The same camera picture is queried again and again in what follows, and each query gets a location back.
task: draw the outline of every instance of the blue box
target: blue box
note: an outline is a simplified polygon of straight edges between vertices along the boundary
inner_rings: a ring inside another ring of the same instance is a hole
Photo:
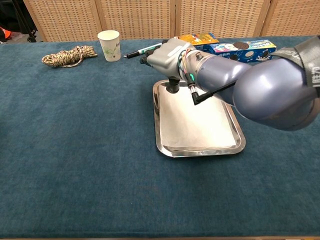
[[[215,43],[209,45],[209,53],[243,63],[263,62],[272,59],[277,46],[269,40]]]

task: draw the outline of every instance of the metal tray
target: metal tray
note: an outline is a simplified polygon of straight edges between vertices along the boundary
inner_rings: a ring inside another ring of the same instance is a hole
[[[175,94],[166,91],[168,85],[169,80],[161,80],[153,86],[160,152],[175,158],[231,155],[245,148],[245,136],[230,105],[212,97],[194,106],[186,82],[180,82]]]

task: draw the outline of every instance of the paper cup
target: paper cup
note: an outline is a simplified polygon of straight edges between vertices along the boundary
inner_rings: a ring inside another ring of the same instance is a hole
[[[101,31],[98,34],[105,60],[115,62],[120,60],[120,33],[115,30]]]

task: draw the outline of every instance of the white paper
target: white paper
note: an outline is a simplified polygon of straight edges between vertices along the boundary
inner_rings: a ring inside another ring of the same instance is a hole
[[[222,102],[194,105],[187,87],[171,94],[159,86],[160,138],[168,147],[225,148],[236,145]]]

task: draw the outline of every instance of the orange object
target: orange object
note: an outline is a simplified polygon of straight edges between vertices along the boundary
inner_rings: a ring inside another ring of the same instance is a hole
[[[0,27],[0,29],[2,29],[2,31],[4,32],[5,39],[9,39],[11,36],[11,31],[5,30],[2,27]]]

